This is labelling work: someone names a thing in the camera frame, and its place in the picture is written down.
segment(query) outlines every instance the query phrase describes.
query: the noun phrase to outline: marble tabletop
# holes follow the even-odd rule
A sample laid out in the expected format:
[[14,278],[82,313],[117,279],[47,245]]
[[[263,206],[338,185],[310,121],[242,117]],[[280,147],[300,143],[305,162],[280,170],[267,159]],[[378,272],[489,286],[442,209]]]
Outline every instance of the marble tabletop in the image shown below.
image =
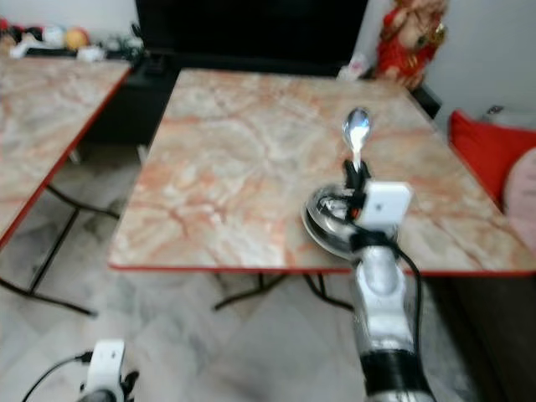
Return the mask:
[[342,182],[341,123],[372,112],[363,150],[415,196],[399,242],[426,274],[507,274],[536,262],[396,85],[183,70],[111,244],[120,270],[344,272],[307,235],[311,192]]
[[129,69],[0,57],[0,247]]

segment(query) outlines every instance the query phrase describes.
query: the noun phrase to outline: television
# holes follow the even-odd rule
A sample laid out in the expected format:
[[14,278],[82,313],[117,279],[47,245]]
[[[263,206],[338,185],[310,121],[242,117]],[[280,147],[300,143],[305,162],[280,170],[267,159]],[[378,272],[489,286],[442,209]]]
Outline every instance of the television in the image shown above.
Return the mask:
[[153,54],[347,64],[366,0],[137,0]]

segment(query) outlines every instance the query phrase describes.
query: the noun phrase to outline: red table edge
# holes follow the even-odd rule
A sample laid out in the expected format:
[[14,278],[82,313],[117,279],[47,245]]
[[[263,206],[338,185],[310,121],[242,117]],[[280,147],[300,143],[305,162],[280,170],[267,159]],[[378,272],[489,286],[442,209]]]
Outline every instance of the red table edge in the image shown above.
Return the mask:
[[17,227],[20,225],[22,220],[26,217],[30,208],[34,206],[35,201],[37,201],[37,199],[39,198],[39,196],[41,195],[41,193],[43,192],[47,184],[50,183],[50,181],[52,180],[52,177],[63,166],[65,160],[67,159],[67,157],[69,157],[69,154],[76,148],[76,146],[78,145],[82,137],[86,134],[86,132],[89,130],[89,128],[91,127],[91,125],[93,124],[97,116],[106,107],[111,97],[115,95],[116,92],[119,90],[119,87],[125,81],[130,71],[131,69],[129,67],[128,69],[126,69],[125,73],[121,76],[121,78],[111,87],[110,91],[108,92],[104,100],[96,108],[96,110],[93,112],[93,114],[88,119],[88,121],[82,126],[80,132],[76,135],[75,139],[65,148],[64,153],[59,157],[58,161],[56,161],[52,169],[50,169],[49,173],[45,176],[41,184],[37,187],[37,189],[30,196],[26,204],[18,212],[13,222],[9,225],[8,230],[4,232],[2,238],[0,239],[0,250],[11,239],[11,236],[13,236],[13,233],[15,232]]
[[[108,266],[114,271],[131,271],[131,272],[167,272],[167,273],[192,273],[192,272],[212,272],[223,274],[273,274],[273,275],[340,275],[348,274],[348,268],[245,268],[239,266],[144,266],[144,265],[118,265],[108,263]],[[534,271],[421,271],[425,277],[456,277],[456,278],[521,278],[536,275]],[[413,275],[411,270],[405,270],[405,274]]]

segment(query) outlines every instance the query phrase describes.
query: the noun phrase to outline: white wall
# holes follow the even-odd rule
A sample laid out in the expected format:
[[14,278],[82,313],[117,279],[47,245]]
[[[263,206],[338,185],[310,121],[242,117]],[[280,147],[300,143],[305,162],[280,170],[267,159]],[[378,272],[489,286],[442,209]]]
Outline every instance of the white wall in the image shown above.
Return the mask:
[[456,108],[479,117],[489,106],[536,110],[536,0],[451,0],[448,40],[428,71],[443,100],[446,129]]
[[24,25],[81,26],[93,39],[128,34],[137,22],[134,0],[0,0],[0,15]]
[[392,0],[368,0],[354,53],[364,54],[371,64],[374,64],[377,59],[376,47],[384,15],[393,8],[393,4]]

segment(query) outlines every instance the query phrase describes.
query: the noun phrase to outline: marble floor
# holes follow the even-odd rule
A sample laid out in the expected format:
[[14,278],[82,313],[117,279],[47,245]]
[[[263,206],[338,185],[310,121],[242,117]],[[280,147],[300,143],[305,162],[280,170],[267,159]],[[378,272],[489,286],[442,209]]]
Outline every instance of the marble floor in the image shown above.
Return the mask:
[[[140,169],[136,149],[86,151],[83,164],[66,164],[54,184],[121,210]],[[0,253],[0,276],[28,284],[69,211],[44,194]],[[301,277],[213,312],[215,302],[254,278],[110,271],[106,252],[115,225],[84,213],[39,288],[97,309],[97,318],[0,289],[0,400],[21,400],[53,363],[101,338],[126,340],[124,371],[141,371],[136,402],[364,400],[350,315],[316,299]],[[349,299],[343,276],[331,276],[327,289]],[[438,402],[480,400],[428,291],[422,325],[425,371]],[[58,370],[31,400],[75,401],[86,370],[77,363]]]

